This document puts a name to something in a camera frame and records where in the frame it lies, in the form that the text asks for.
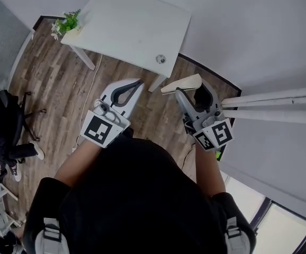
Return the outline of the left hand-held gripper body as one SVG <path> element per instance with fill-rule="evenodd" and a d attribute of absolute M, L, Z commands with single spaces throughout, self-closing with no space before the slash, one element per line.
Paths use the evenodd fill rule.
<path fill-rule="evenodd" d="M 101 99 L 97 99 L 94 109 L 87 112 L 80 135 L 101 148 L 106 148 L 129 126 L 128 119 Z"/>

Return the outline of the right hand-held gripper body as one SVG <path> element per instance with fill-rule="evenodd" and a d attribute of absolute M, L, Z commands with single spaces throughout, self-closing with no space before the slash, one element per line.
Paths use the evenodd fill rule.
<path fill-rule="evenodd" d="M 221 110 L 204 113 L 195 120 L 184 117 L 186 133 L 191 135 L 204 151 L 220 149 L 233 140 L 230 120 Z"/>

